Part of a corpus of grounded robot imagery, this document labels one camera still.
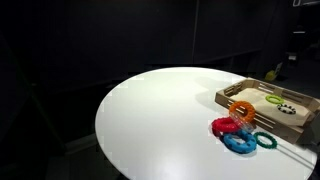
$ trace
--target red ring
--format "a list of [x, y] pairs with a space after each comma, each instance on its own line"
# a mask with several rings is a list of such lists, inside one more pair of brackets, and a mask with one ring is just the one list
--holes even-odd
[[236, 132], [240, 129], [231, 117], [218, 118], [211, 125], [213, 130], [227, 133]]

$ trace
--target blue ring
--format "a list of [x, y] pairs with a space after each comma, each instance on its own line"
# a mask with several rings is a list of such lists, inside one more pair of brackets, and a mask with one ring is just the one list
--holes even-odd
[[[239, 143], [232, 138], [232, 135], [237, 135], [245, 141], [245, 143]], [[257, 147], [257, 141], [254, 136], [244, 130], [238, 130], [235, 133], [225, 133], [223, 135], [224, 144], [232, 151], [247, 154], [254, 151]]]

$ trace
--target plastic ring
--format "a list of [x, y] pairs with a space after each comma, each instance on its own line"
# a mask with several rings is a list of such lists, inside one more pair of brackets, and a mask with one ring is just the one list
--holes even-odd
[[235, 103], [231, 104], [231, 106], [229, 107], [229, 115], [233, 112], [236, 112], [236, 109], [240, 106], [243, 106], [248, 111], [245, 117], [241, 117], [241, 120], [245, 122], [251, 122], [255, 116], [256, 111], [254, 107], [246, 101], [236, 101]]
[[[275, 149], [275, 148], [277, 148], [278, 143], [277, 143], [276, 139], [274, 139], [274, 138], [273, 138], [271, 135], [269, 135], [268, 133], [265, 133], [265, 132], [256, 132], [253, 136], [254, 136], [254, 138], [256, 139], [257, 144], [259, 144], [261, 147], [266, 148], [266, 149]], [[259, 140], [258, 136], [263, 136], [263, 137], [265, 137], [265, 138], [268, 138], [268, 139], [272, 142], [272, 144], [264, 144], [264, 143], [262, 143], [262, 142]]]
[[[232, 138], [232, 135], [237, 135], [245, 141], [245, 143], [239, 143]], [[245, 132], [244, 130], [239, 130], [236, 133], [227, 133], [223, 137], [224, 144], [232, 151], [248, 154], [254, 151], [257, 147], [257, 142], [252, 134]]]
[[212, 129], [220, 132], [236, 132], [239, 127], [230, 117], [218, 118], [212, 122]]
[[266, 96], [266, 100], [272, 104], [283, 104], [284, 100], [276, 95], [268, 95]]
[[[296, 109], [293, 108], [292, 106], [288, 106], [288, 105], [286, 105], [286, 104], [279, 104], [277, 107], [278, 107], [279, 111], [281, 111], [281, 112], [283, 112], [283, 113], [286, 113], [286, 114], [296, 114]], [[283, 107], [286, 107], [286, 108], [290, 109], [291, 111], [284, 110]]]
[[244, 130], [244, 131], [246, 131], [248, 133], [251, 133], [254, 130], [254, 128], [253, 128], [251, 123], [241, 120], [242, 116], [237, 111], [230, 112], [230, 117], [234, 121], [234, 123], [238, 127], [240, 127], [242, 130]]

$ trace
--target tray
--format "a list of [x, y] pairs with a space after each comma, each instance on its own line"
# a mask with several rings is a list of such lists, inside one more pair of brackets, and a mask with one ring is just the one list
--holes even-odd
[[[285, 114], [269, 103], [265, 97], [269, 94], [281, 96], [285, 104], [295, 107], [296, 114]], [[215, 101], [225, 108], [235, 101], [248, 101], [256, 109], [253, 123], [280, 138], [295, 144], [303, 131], [320, 114], [320, 100], [268, 84], [253, 78], [247, 78], [216, 93]], [[237, 109], [243, 115], [244, 108]]]

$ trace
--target table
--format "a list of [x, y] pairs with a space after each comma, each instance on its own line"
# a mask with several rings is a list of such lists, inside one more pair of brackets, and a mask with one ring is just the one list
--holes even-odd
[[275, 137], [276, 150], [239, 155], [211, 132], [228, 116], [215, 93], [244, 77], [206, 68], [166, 68], [112, 89], [96, 115], [98, 142], [131, 180], [307, 179], [317, 155]]

